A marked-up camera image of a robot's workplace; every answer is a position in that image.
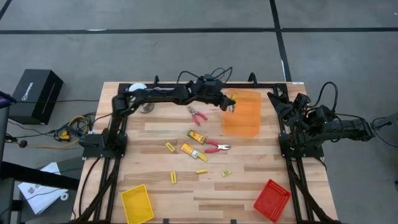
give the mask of white paper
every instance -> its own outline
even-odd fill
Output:
[[[51,172],[54,174],[61,175],[56,162],[50,163],[49,165],[41,169],[41,171]],[[67,189],[59,189],[55,187],[47,187],[39,184],[30,184],[25,182],[20,183],[18,187],[19,190],[24,195],[24,197],[26,198],[26,200],[28,200],[30,207],[32,208],[33,212],[36,215],[42,213],[46,208],[48,208],[51,204],[53,204],[54,201],[56,201],[61,196],[61,194],[68,191]]]

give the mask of white object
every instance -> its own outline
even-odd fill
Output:
[[[63,193],[60,198],[61,198],[61,200],[68,200],[69,199],[69,194],[68,193]]]
[[[129,87],[129,91],[139,90],[139,89],[146,89],[147,86],[143,83],[134,83]],[[144,103],[140,105],[139,112],[140,113],[149,113],[154,109],[154,103]]]
[[[41,171],[60,175],[60,170],[56,162],[50,163],[41,169]],[[68,191],[67,189],[59,189],[56,187],[47,187],[40,184],[30,184],[25,182],[20,183],[18,187],[36,215],[42,213],[46,208],[53,204],[54,201],[60,198],[63,193]]]
[[[129,91],[134,91],[138,89],[146,89],[147,86],[143,83],[134,83],[129,87]]]

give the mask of small yellow block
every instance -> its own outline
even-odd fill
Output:
[[[175,175],[175,172],[171,172],[170,173],[171,178],[172,178],[172,184],[176,184],[177,183],[177,176]]]
[[[170,150],[170,152],[174,152],[175,151],[174,146],[171,143],[169,143],[169,142],[166,143],[166,147],[167,147],[167,149]]]
[[[205,172],[207,172],[206,169],[196,171],[197,174],[204,174]]]
[[[231,174],[232,174],[232,172],[231,172],[230,170],[226,170],[226,171],[223,171],[223,172],[221,173],[221,175],[222,175],[223,177],[226,177],[226,176],[231,175]]]
[[[207,157],[201,152],[198,152],[198,158],[203,160],[203,161],[205,161],[205,162],[207,162]]]

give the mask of yellow tray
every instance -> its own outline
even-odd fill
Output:
[[[141,224],[154,218],[144,184],[122,192],[121,197],[128,224]]]

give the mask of electrical cord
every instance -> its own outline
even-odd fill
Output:
[[[17,103],[64,103],[64,102],[99,102],[100,100],[56,100],[56,101],[17,101]]]
[[[56,191],[58,191],[58,190],[63,190],[63,189],[55,189],[55,190],[52,190],[52,191],[50,191],[50,192],[46,192],[46,193],[42,193],[42,194],[37,194],[37,195],[32,196],[32,197],[30,197],[30,198],[28,198],[28,199],[25,199],[24,202],[27,202],[27,201],[29,201],[30,199],[35,198],[35,197],[40,196],[40,195],[51,194],[52,192],[56,192]]]
[[[212,71],[212,73],[210,74],[211,76],[214,76],[214,73],[217,71],[217,70],[222,70],[222,72],[220,73],[220,74],[218,74],[216,77],[214,77],[214,78],[217,78],[217,79],[221,79],[221,78],[223,78],[224,77],[224,74],[226,73],[226,72],[228,72],[228,71],[230,71],[229,72],[229,75],[228,75],[228,78],[225,80],[225,82],[224,83],[226,83],[228,80],[229,80],[229,78],[231,77],[231,75],[232,75],[232,67],[229,67],[229,68],[227,68],[226,70],[224,69],[224,68],[216,68],[216,69],[214,69],[213,71]],[[189,72],[189,71],[182,71],[182,72],[180,72],[180,74],[178,75],[178,77],[177,77],[177,81],[176,81],[176,83],[175,83],[175,86],[174,86],[174,88],[176,88],[176,87],[178,87],[178,83],[179,83],[179,81],[180,81],[180,78],[181,78],[181,76],[184,74],[184,73],[187,73],[187,74],[189,74],[189,75],[191,75],[191,76],[193,76],[193,77],[195,77],[195,78],[199,78],[199,76],[198,75],[196,75],[196,74],[194,74],[194,73],[192,73],[192,72]],[[158,92],[160,92],[160,93],[171,93],[173,90],[156,90],[156,89],[154,89],[155,91],[158,91]]]
[[[63,173],[63,172],[70,172],[70,171],[74,171],[74,170],[81,170],[82,169],[82,167],[79,167],[79,168],[72,168],[72,169],[67,169],[67,170],[61,170],[61,171],[58,171],[58,172],[52,172],[52,174],[56,174],[56,173]]]
[[[351,115],[351,114],[342,114],[342,113],[335,113],[335,114],[337,114],[337,115],[340,115],[340,116],[350,116],[350,117],[353,117],[353,118],[359,118],[359,119],[361,119],[361,120],[365,121],[365,118],[363,118],[363,117],[360,117],[360,116],[356,116],[356,115]]]
[[[335,137],[335,134],[336,134],[337,131],[339,130],[339,129],[336,129],[336,131],[334,131],[333,134],[332,134],[331,137],[330,137],[330,141],[331,141],[331,142],[338,142],[338,141],[340,141],[340,139],[341,139],[341,138],[343,137],[343,135],[344,135],[344,126],[343,126],[343,122],[341,121],[340,117],[336,115],[336,113],[335,113],[335,116],[336,116],[336,118],[338,119],[338,121],[340,122],[341,134],[340,134],[340,136],[339,136],[337,139],[333,139],[333,138]]]
[[[319,92],[319,96],[318,96],[317,102],[316,102],[314,105],[308,106],[308,107],[314,108],[314,107],[316,107],[316,106],[319,104],[319,101],[321,100],[321,97],[322,97],[323,90],[324,90],[325,87],[326,87],[327,85],[329,85],[329,84],[331,84],[331,85],[333,85],[333,87],[335,87],[335,100],[334,100],[334,102],[333,102],[333,107],[332,107],[331,110],[332,110],[333,112],[336,110],[336,106],[337,106],[337,97],[338,97],[338,89],[337,89],[336,84],[333,83],[333,82],[326,82],[325,84],[323,84],[323,86],[322,86],[322,88],[321,88],[321,91]]]
[[[76,213],[73,209],[72,209],[72,213],[73,213],[73,220],[76,220]]]
[[[83,186],[81,187],[80,200],[79,200],[79,216],[81,216],[81,201],[83,200],[83,193],[84,193],[84,191],[85,191],[85,187],[86,187],[86,183],[87,183],[87,180],[88,180],[88,176],[90,176],[91,171],[93,170],[95,164],[96,164],[99,160],[100,160],[100,157],[97,158],[97,159],[94,161],[93,165],[91,165],[90,169],[89,169],[88,172],[87,172],[87,175],[86,175],[85,181],[84,181],[84,183],[83,183]]]
[[[214,77],[214,78],[217,78],[219,80],[222,79],[224,77],[225,73],[229,71],[228,78],[224,81],[224,84],[225,84],[226,82],[228,82],[229,78],[231,78],[233,68],[232,68],[232,66],[227,68],[226,70],[224,70],[223,68],[217,68],[211,73],[211,75],[213,75],[219,69],[222,69],[223,71],[220,74],[218,74],[217,76]]]
[[[377,131],[374,129],[374,122],[375,122],[375,121],[378,121],[378,120],[380,120],[380,119],[384,119],[384,118],[385,118],[385,117],[381,117],[381,118],[376,118],[376,119],[374,119],[374,120],[372,121],[372,123],[371,123],[372,129],[373,129],[374,133],[376,133],[376,136],[377,136],[382,142],[386,143],[387,145],[389,145],[389,146],[391,146],[391,147],[398,147],[398,146],[395,146],[395,145],[393,145],[393,144],[391,144],[391,143],[388,143],[386,140],[384,140],[382,137],[380,137],[379,133],[377,133]]]
[[[25,140],[22,140],[21,142],[18,142],[19,138],[30,138],[30,137],[36,137],[36,136],[42,136],[42,135],[46,135],[50,134],[50,133],[54,133],[53,138],[57,140],[57,138],[59,139],[59,132],[61,130],[64,130],[65,128],[71,128],[73,124],[76,123],[76,128],[75,131],[76,133],[78,133],[79,135],[84,136],[87,132],[88,129],[91,129],[92,126],[92,122],[91,122],[91,118],[90,116],[94,115],[95,112],[90,112],[81,116],[76,116],[74,117],[71,121],[69,121],[68,123],[64,124],[61,128],[58,129],[54,129],[51,131],[48,131],[46,133],[41,133],[35,129],[30,129],[30,128],[25,128],[21,125],[15,124],[13,122],[10,122],[12,124],[15,124],[16,126],[22,128],[22,129],[26,129],[26,130],[31,130],[31,131],[35,131],[39,134],[34,134],[34,135],[30,135],[30,136],[18,136],[18,137],[13,137],[10,134],[6,133],[6,135],[8,136],[8,141],[6,141],[7,143],[16,143],[18,144],[20,147],[30,147],[30,148],[40,148],[40,149],[65,149],[65,150],[71,150],[71,149],[81,149],[79,147],[74,147],[74,148],[67,148],[68,146],[71,146],[75,143],[78,143],[80,139],[77,139],[71,143],[68,144],[64,144],[62,146],[43,146],[43,145],[38,145],[38,144],[27,144],[27,142]]]
[[[94,124],[95,124],[95,122],[96,122],[97,120],[102,119],[102,118],[106,118],[107,116],[111,116],[111,115],[112,115],[112,113],[109,113],[109,114],[107,114],[107,115],[100,116],[99,118],[96,118],[96,119],[93,121],[93,124],[91,125],[91,129],[94,128]]]
[[[16,124],[16,123],[13,123],[13,122],[11,122],[11,121],[8,121],[8,123],[13,124],[13,125],[15,125],[15,126],[18,126],[18,127],[22,128],[22,129],[25,129],[25,130],[28,130],[28,131],[35,131],[35,132],[39,133],[40,135],[47,135],[47,136],[49,136],[48,133],[41,133],[40,131],[38,131],[38,130],[36,130],[36,129],[32,129],[32,128],[24,128],[24,127],[22,127],[21,125]]]
[[[1,217],[6,211],[8,211],[8,210],[10,210],[10,209],[9,209],[9,208],[4,209],[4,211],[2,211],[2,212],[0,213],[0,217]]]

